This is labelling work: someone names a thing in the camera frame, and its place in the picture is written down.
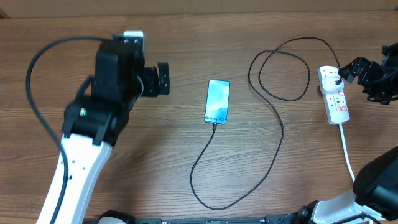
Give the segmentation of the Samsung Galaxy S24+ smartphone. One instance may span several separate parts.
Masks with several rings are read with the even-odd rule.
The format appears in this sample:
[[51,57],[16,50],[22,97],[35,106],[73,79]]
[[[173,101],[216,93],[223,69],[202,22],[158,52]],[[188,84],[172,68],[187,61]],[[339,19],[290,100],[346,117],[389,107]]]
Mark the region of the Samsung Galaxy S24+ smartphone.
[[204,115],[206,123],[227,123],[230,86],[227,80],[209,80]]

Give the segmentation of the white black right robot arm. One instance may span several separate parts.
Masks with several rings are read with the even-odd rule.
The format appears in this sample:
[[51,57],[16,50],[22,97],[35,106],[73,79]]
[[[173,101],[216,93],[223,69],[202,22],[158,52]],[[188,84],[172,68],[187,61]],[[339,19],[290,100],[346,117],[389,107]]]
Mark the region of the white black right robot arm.
[[[329,93],[335,82],[357,82],[367,100],[388,105],[397,100],[397,44],[383,45],[382,63],[358,57],[338,69],[338,78],[320,76],[321,90]],[[366,164],[351,190],[325,201],[314,201],[281,218],[286,223],[360,223],[397,219],[397,148]]]

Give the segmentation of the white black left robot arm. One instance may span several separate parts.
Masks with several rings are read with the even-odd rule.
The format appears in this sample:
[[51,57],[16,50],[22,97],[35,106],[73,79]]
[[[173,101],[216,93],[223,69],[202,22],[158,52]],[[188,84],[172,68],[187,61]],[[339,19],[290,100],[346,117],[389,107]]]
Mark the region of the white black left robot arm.
[[98,176],[140,97],[170,93],[169,65],[145,65],[145,35],[130,30],[100,42],[95,74],[65,108],[62,138],[44,120],[26,85],[29,103],[60,150],[38,223],[83,223]]

